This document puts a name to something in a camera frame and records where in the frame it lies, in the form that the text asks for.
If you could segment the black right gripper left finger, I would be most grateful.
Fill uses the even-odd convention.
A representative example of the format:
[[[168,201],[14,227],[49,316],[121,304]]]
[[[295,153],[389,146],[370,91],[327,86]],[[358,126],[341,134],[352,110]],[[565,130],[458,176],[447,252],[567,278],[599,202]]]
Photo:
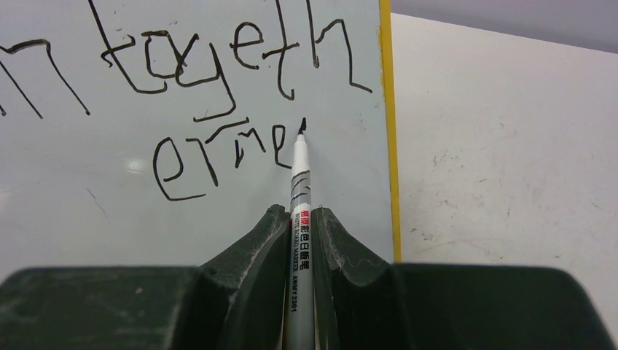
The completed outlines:
[[[22,269],[1,284],[1,347],[279,349],[288,233],[272,205],[200,266]]]

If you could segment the black white marker pen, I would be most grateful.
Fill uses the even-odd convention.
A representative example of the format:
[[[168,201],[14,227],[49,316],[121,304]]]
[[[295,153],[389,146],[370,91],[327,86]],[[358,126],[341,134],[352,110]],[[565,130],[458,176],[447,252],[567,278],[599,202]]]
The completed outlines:
[[[283,344],[286,349],[314,349],[311,185],[308,143],[303,131],[294,143],[290,209],[290,265]]]

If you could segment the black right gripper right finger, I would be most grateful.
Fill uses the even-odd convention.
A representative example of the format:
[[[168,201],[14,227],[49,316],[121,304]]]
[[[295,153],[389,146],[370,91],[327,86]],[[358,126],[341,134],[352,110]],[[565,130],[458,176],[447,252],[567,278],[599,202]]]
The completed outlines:
[[[391,264],[328,208],[311,214],[320,349],[613,349],[568,273]]]

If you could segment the yellow framed whiteboard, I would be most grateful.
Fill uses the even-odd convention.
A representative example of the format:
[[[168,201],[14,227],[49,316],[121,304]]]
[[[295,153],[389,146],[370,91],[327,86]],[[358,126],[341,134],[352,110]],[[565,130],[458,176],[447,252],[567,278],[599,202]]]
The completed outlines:
[[[197,265],[289,203],[400,255],[388,1],[3,1],[1,274]]]

